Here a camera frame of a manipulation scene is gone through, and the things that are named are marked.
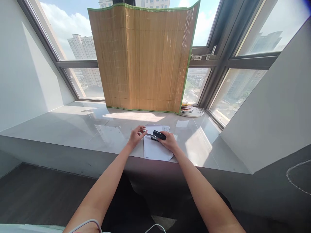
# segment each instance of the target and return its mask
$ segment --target window frame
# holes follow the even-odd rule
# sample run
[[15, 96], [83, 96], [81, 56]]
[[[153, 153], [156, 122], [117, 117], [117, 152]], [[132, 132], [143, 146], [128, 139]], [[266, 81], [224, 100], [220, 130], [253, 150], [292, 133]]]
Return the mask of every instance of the window frame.
[[[61, 60], [31, 5], [31, 2], [34, 2], [34, 0], [17, 0], [17, 2], [67, 84], [74, 99], [104, 102], [104, 100], [80, 98], [65, 72], [66, 69], [98, 68], [97, 60]], [[235, 56], [262, 2], [263, 0], [220, 0], [206, 45], [194, 46], [191, 51], [191, 56], [199, 55], [202, 58], [201, 60], [191, 59], [189, 68], [211, 68], [198, 104], [195, 106], [205, 109], [221, 130], [224, 126], [209, 109], [227, 70], [230, 68], [268, 70], [281, 53], [271, 52]]]

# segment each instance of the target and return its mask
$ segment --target window sill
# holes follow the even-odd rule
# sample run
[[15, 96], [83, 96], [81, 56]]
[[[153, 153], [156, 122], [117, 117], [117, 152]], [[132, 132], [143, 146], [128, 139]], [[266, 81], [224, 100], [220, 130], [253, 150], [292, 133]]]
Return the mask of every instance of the window sill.
[[[107, 109], [104, 102], [76, 101], [0, 135], [119, 154], [131, 130], [145, 124], [170, 126], [180, 148], [197, 167], [250, 174], [219, 136], [220, 130], [207, 114], [188, 118], [172, 113]], [[130, 156], [144, 157], [143, 141]]]

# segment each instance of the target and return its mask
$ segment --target sky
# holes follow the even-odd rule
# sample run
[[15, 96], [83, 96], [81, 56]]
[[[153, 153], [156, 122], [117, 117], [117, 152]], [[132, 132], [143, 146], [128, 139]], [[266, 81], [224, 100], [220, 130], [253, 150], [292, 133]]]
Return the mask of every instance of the sky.
[[[206, 45], [219, 1], [201, 0], [193, 46]], [[169, 7], [190, 7], [196, 2], [197, 0], [170, 0]], [[98, 0], [41, 0], [40, 3], [67, 59], [74, 60], [67, 39], [72, 38], [72, 34], [92, 35], [87, 8], [99, 8]], [[279, 46], [285, 46], [309, 15], [303, 0], [278, 0], [260, 32], [267, 35], [283, 31]]]

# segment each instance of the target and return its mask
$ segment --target stapler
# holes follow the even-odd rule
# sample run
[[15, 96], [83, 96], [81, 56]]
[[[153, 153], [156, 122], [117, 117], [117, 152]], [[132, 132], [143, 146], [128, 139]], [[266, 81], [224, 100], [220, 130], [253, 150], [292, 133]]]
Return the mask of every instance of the stapler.
[[151, 140], [157, 141], [157, 142], [158, 142], [158, 138], [162, 139], [162, 140], [166, 139], [166, 136], [163, 133], [160, 133], [160, 132], [158, 132], [156, 130], [153, 131], [153, 134], [148, 134], [147, 133], [146, 135], [151, 137]]

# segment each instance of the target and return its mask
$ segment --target glass pane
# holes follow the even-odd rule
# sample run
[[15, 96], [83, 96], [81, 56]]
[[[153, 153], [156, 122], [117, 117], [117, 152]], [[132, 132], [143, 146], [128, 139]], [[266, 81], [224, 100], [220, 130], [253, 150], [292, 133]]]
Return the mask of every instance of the glass pane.
[[304, 0], [263, 1], [236, 56], [282, 51], [309, 16]]
[[66, 69], [66, 73], [81, 99], [105, 99], [98, 68]]
[[[112, 0], [29, 0], [60, 60], [96, 60], [87, 8], [104, 8]], [[194, 46], [206, 45], [220, 0], [201, 1]], [[192, 6], [197, 0], [137, 0], [147, 8]]]
[[[197, 1], [198, 0], [171, 0], [169, 7], [190, 7]], [[193, 46], [202, 46], [207, 44], [219, 2], [220, 0], [201, 1], [198, 21], [194, 33]]]
[[224, 126], [239, 110], [266, 72], [266, 70], [228, 70], [210, 107]]
[[196, 105], [210, 73], [210, 68], [189, 68], [184, 90], [183, 101]]

